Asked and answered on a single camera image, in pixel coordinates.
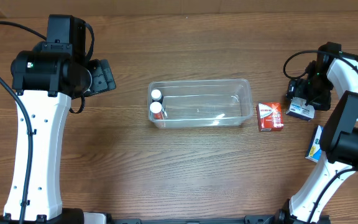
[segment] red box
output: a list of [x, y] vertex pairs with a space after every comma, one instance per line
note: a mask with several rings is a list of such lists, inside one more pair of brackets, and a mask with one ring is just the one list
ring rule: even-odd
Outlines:
[[280, 103], [258, 103], [259, 131], [281, 131], [284, 127]]

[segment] plastic container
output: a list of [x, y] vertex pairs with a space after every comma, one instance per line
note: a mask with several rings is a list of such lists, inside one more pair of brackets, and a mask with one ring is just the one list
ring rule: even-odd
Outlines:
[[[155, 119], [149, 110], [155, 89], [163, 95], [165, 119]], [[152, 82], [147, 109], [149, 120], [159, 128], [238, 126], [254, 114], [247, 80]]]

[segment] white cap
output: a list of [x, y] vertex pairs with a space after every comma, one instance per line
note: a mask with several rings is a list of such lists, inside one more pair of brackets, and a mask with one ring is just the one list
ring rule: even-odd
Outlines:
[[152, 91], [152, 99], [153, 100], [160, 100], [162, 97], [161, 91], [160, 90], [153, 90]]
[[153, 102], [150, 104], [150, 111], [152, 113], [159, 113], [162, 111], [162, 105], [159, 102]]

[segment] wooden tabletop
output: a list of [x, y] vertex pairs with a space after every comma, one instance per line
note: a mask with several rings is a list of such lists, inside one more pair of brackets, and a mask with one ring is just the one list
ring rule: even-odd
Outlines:
[[[200, 16], [84, 17], [93, 27], [93, 58], [108, 59], [117, 89], [69, 114], [60, 187], [64, 207], [114, 218], [214, 218], [273, 214], [294, 195], [315, 163], [305, 159], [311, 122], [284, 117], [281, 132], [260, 133], [256, 113], [240, 128], [157, 129], [147, 118], [147, 87], [162, 80], [243, 78], [254, 106], [281, 101], [285, 60], [327, 41], [358, 54], [358, 12], [250, 13]], [[43, 34], [47, 18], [11, 19]], [[0, 26], [0, 76], [21, 50], [41, 41]], [[301, 74], [316, 55], [288, 66]], [[333, 93], [333, 106], [337, 103]], [[80, 104], [73, 103], [75, 108]], [[0, 215], [13, 175], [17, 137], [14, 100], [0, 85]], [[358, 223], [358, 173], [329, 201], [333, 223]]]

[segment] table surface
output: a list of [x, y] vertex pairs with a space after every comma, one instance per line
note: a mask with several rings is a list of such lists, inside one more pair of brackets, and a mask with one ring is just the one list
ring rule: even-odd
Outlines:
[[[284, 117], [281, 132], [260, 133], [256, 111], [240, 128], [160, 130], [148, 120], [147, 87], [160, 80], [242, 78], [254, 106], [280, 101], [284, 61], [327, 41], [358, 54], [358, 12], [251, 13], [199, 16], [84, 17], [93, 27], [93, 58], [106, 58], [117, 89], [69, 114], [63, 135], [60, 187], [64, 207], [114, 218], [215, 218], [271, 214], [294, 195], [314, 162], [305, 152], [318, 124]], [[11, 19], [43, 34], [47, 18]], [[21, 50], [40, 39], [0, 26], [0, 76]], [[316, 55], [289, 64], [300, 74]], [[333, 106], [338, 99], [333, 93]], [[73, 103], [78, 107], [80, 102]], [[17, 112], [0, 86], [0, 214], [13, 175]], [[358, 223], [358, 174], [323, 211], [333, 223]]]

